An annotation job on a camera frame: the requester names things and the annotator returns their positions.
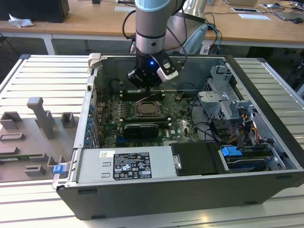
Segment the floor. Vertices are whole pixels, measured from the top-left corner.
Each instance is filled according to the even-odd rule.
[[[39,38],[9,38],[9,42],[20,54],[48,54],[43,40]],[[128,53],[130,46],[128,41],[90,40],[91,50],[86,51],[83,40],[54,39],[53,43],[59,55],[88,55],[92,52]],[[249,47],[244,46],[221,46],[219,53],[233,57],[246,57],[248,51]],[[296,77],[304,73],[304,67],[297,73],[293,73],[303,59],[301,53],[303,49],[275,48],[267,61],[282,78],[288,79],[288,83],[292,85]],[[5,78],[18,58],[18,55],[4,41],[0,46],[0,81]]]

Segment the barcode sticker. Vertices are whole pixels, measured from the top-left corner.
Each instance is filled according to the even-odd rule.
[[[100,158],[112,158],[114,157],[115,151],[100,151]]]

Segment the computer case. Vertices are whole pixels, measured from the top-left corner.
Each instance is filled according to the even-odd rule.
[[[0,0],[0,20],[9,13],[20,19],[62,23],[70,8],[67,0]]]

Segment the laptop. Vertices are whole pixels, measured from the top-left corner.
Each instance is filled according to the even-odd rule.
[[[302,18],[304,20],[304,14],[302,13],[288,13],[288,12],[274,12],[274,13],[283,20],[293,20],[296,18]]]

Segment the blue cable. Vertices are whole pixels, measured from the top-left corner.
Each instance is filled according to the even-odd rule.
[[[211,24],[207,23],[207,25],[208,25],[209,27],[211,27],[211,28],[216,32],[216,34],[217,34],[217,36],[218,36],[218,45],[217,45],[216,51],[214,52],[214,55],[215,55],[215,54],[217,53],[217,51],[219,50],[219,42],[220,42],[219,31],[218,31],[214,26],[212,26]]]

